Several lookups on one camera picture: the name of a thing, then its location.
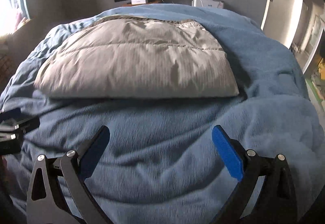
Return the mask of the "wooden nightstand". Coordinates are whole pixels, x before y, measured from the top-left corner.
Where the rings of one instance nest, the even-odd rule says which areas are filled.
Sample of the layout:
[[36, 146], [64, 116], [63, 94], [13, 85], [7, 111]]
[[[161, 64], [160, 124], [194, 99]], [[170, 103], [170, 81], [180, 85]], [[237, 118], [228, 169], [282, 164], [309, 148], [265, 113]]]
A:
[[147, 3], [127, 3], [127, 4], [122, 4], [121, 7], [133, 7], [133, 6], [141, 6], [141, 5], [150, 5], [150, 4], [161, 4], [163, 3], [162, 0], [154, 0], [154, 1], [149, 1]]

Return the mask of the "small white box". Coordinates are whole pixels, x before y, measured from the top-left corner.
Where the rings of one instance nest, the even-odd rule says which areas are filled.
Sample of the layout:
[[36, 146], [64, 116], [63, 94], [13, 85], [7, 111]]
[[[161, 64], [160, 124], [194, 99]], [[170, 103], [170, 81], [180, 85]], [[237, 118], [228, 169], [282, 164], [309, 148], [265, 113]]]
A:
[[131, 5], [143, 5], [147, 3], [148, 0], [131, 0]]

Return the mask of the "white bedroom door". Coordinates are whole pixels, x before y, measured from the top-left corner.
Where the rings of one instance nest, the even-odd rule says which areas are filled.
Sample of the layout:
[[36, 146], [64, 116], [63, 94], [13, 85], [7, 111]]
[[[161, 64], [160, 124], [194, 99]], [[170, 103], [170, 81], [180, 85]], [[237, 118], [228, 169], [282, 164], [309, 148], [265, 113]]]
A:
[[290, 48], [299, 24], [303, 0], [267, 0], [261, 30]]

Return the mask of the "grid pattern basket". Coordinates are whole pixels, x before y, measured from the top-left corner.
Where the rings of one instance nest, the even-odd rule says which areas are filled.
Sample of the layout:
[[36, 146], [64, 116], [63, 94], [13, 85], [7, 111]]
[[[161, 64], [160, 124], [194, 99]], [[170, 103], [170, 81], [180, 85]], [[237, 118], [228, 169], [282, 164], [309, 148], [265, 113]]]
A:
[[14, 62], [7, 54], [0, 55], [0, 82], [7, 84], [11, 76], [15, 73]]

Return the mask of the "blue fleece bed blanket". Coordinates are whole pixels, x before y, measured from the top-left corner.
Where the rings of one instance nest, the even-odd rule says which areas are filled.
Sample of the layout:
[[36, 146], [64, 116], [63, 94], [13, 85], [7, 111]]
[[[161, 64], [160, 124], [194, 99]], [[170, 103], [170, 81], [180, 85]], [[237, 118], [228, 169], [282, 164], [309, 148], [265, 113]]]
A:
[[[221, 44], [239, 95], [224, 99], [54, 100], [35, 90], [42, 63], [67, 39], [115, 14], [193, 19]], [[26, 211], [38, 155], [58, 157], [105, 125], [110, 142], [87, 186], [115, 223], [208, 223], [234, 190], [211, 140], [215, 125], [261, 156], [286, 156], [302, 216], [324, 187], [324, 131], [292, 52], [249, 18], [229, 10], [180, 4], [120, 7], [51, 29], [1, 93], [3, 111], [37, 115], [40, 127], [8, 155], [9, 189]]]

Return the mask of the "cream hooded puffer jacket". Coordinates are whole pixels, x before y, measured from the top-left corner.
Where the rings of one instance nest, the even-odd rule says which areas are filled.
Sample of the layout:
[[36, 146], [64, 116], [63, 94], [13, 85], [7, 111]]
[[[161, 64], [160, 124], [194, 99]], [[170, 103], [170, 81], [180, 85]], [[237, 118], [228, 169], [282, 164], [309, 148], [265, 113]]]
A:
[[108, 16], [69, 36], [34, 86], [52, 98], [226, 98], [239, 89], [226, 52], [200, 23]]

